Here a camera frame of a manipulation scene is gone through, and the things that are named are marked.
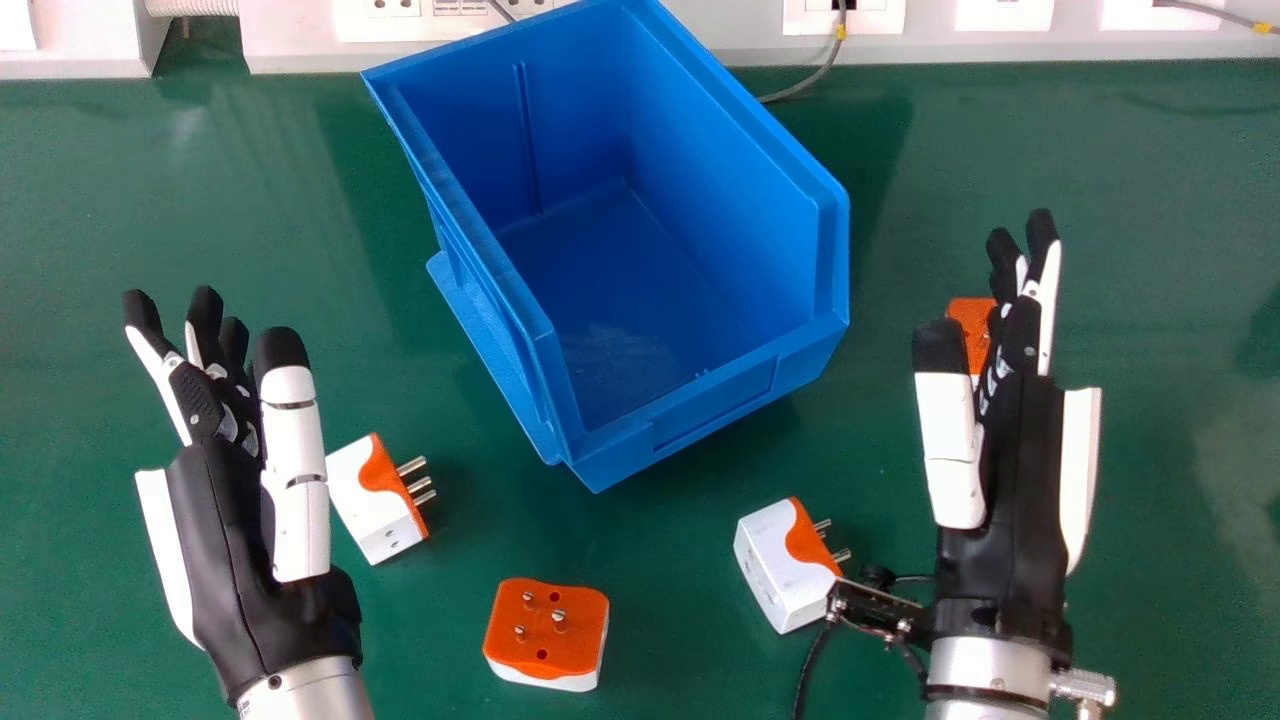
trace orange and white plug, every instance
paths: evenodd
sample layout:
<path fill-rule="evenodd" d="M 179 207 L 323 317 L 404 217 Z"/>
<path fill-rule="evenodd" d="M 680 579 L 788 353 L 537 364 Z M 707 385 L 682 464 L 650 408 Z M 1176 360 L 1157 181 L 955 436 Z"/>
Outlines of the orange and white plug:
<path fill-rule="evenodd" d="M 790 633 L 827 614 L 827 596 L 850 552 L 832 553 L 823 541 L 831 520 L 814 523 L 788 497 L 737 521 L 733 555 L 751 594 L 773 629 Z"/>
<path fill-rule="evenodd" d="M 511 578 L 484 637 L 484 657 L 503 680 L 582 693 L 600 682 L 609 600 L 591 588 Z"/>
<path fill-rule="evenodd" d="M 426 459 L 396 465 L 378 433 L 325 457 L 329 500 L 370 565 L 426 539 L 421 506 L 435 497 Z"/>

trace robotic hand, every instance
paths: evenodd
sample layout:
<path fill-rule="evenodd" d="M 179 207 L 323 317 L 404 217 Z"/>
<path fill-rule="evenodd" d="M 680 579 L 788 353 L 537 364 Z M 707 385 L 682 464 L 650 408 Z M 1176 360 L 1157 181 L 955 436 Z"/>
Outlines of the robotic hand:
<path fill-rule="evenodd" d="M 1093 506 L 1102 392 L 1064 392 L 1050 374 L 1062 242 L 1047 210 L 1032 213 L 1027 240 L 1029 255 L 1004 228 L 987 241 L 986 338 L 952 318 L 915 332 L 938 525 L 933 601 L 891 594 L 895 577 L 879 568 L 837 583 L 831 598 L 828 620 L 908 657 L 931 720 L 1046 720 L 1055 696 L 1097 719 L 1115 702 L 1115 680 L 1073 669 L 1064 618 Z M 966 352 L 966 334 L 989 342 L 984 356 Z M 928 670 L 911 646 L 929 651 Z"/>
<path fill-rule="evenodd" d="M 315 386 L 301 338 L 259 338 L 196 290 L 187 357 L 142 291 L 124 334 L 160 391 L 182 450 L 136 475 L 174 623 L 209 653 L 242 720 L 372 720 L 358 667 L 360 605 L 329 565 L 329 491 Z"/>

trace green table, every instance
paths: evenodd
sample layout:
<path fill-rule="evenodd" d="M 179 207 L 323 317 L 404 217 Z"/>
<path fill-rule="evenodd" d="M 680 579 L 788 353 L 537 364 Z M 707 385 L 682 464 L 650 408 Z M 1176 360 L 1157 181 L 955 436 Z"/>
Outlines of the green table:
<path fill-rule="evenodd" d="M 1048 205 L 1068 241 L 1057 368 L 1106 388 L 1079 660 L 1116 717 L 1280 716 L 1280 64 L 841 69 L 776 108 L 855 208 L 854 323 L 826 375 L 602 496 L 541 465 L 422 270 L 435 252 L 358 79 L 248 77 L 197 26 L 151 82 L 0 86 L 0 717 L 223 719 L 169 620 L 132 474 L 177 441 L 119 329 L 211 283 L 311 347 L 330 447 L 426 454 L 436 533 L 371 569 L 379 716 L 785 717 L 812 630 L 778 637 L 731 553 L 787 495 L 835 546 L 928 570 L 911 329 L 980 293 L 982 242 Z M 751 70 L 755 90 L 803 70 Z M 498 680 L 498 582 L 604 591 L 598 691 Z M 919 717 L 901 662 L 838 635 L 812 716 Z"/>

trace white corrugated hose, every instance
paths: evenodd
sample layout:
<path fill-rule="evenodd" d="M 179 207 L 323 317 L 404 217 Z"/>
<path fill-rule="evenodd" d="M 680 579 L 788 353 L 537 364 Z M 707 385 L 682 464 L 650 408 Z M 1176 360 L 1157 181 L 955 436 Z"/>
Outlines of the white corrugated hose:
<path fill-rule="evenodd" d="M 239 15 L 239 0 L 147 0 L 152 18 L 195 18 L 202 15 Z"/>

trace blue plastic bin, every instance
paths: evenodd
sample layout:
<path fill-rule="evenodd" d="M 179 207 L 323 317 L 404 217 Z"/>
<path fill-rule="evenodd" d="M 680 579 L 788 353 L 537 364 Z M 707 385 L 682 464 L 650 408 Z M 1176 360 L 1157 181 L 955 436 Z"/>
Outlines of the blue plastic bin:
<path fill-rule="evenodd" d="M 813 380 L 849 327 L 849 196 L 655 0 L 364 78 L 426 193 L 428 270 L 591 491 Z"/>

